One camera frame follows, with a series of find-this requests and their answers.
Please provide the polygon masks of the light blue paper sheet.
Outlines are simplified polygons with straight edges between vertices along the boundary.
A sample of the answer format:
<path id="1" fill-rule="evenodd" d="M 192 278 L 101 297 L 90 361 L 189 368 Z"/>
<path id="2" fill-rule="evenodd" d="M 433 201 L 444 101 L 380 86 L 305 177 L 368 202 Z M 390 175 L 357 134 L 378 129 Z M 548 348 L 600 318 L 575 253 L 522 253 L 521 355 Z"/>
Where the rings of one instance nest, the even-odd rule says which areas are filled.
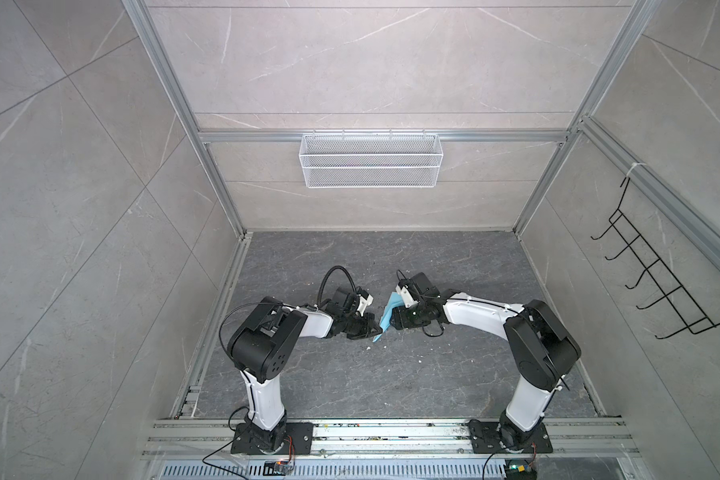
<path id="1" fill-rule="evenodd" d="M 384 312 L 382 314 L 381 320 L 379 322 L 381 332 L 373 338 L 374 342 L 377 342 L 381 338 L 382 334 L 385 333 L 391 326 L 391 320 L 392 320 L 394 309 L 403 304 L 404 304 L 403 299 L 397 292 L 392 292 L 390 294 L 390 297 L 388 299 L 388 302 L 387 302 Z"/>

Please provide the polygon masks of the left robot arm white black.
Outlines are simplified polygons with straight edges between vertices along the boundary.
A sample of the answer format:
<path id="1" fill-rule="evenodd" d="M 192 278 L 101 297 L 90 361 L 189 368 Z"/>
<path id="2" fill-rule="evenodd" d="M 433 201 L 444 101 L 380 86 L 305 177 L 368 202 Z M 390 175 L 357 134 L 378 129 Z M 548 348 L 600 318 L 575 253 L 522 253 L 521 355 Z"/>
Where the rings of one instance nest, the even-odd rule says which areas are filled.
<path id="1" fill-rule="evenodd" d="M 246 383 L 248 418 L 256 428 L 269 434 L 286 421 L 280 375 L 298 340 L 373 337 L 381 328 L 368 311 L 372 303 L 373 296 L 361 289 L 337 292 L 316 305 L 294 306 L 272 297 L 249 304 L 253 310 L 223 348 Z"/>

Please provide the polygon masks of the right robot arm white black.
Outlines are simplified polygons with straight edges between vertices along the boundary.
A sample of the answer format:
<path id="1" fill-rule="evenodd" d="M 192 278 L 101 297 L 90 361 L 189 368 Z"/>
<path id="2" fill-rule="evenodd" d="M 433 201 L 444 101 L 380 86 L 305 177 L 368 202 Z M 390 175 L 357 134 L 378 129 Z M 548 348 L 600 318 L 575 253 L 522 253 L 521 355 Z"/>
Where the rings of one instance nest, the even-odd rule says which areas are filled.
<path id="1" fill-rule="evenodd" d="M 433 322 L 475 328 L 508 342 L 520 372 L 513 397 L 500 417 L 499 431 L 509 448 L 519 446 L 541 425 L 554 393 L 581 357 L 573 336 L 540 300 L 506 304 L 451 291 L 415 298 L 399 289 L 390 296 L 381 328 L 417 329 Z"/>

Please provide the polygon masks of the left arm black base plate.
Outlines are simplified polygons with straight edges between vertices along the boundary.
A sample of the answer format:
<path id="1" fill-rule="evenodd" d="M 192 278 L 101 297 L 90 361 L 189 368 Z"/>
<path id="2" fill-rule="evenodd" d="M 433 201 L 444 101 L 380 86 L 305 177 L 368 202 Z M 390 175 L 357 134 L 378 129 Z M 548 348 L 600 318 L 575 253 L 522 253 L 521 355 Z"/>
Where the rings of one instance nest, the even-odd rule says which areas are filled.
<path id="1" fill-rule="evenodd" d="M 240 423 L 230 447 L 233 454 L 308 455 L 313 442 L 314 424 L 281 422 L 273 430 L 263 430 L 253 423 Z"/>

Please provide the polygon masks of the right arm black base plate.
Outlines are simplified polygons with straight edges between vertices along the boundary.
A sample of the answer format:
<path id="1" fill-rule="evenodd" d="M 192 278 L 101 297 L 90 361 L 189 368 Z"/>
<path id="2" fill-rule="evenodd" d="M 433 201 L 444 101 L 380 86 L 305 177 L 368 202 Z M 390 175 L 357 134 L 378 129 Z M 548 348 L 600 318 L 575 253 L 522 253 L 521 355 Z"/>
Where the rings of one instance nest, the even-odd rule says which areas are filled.
<path id="1" fill-rule="evenodd" d="M 466 424 L 468 436 L 476 454 L 514 453 L 549 454 L 553 447 L 542 421 L 530 431 L 521 431 L 511 421 L 480 421 L 471 419 Z"/>

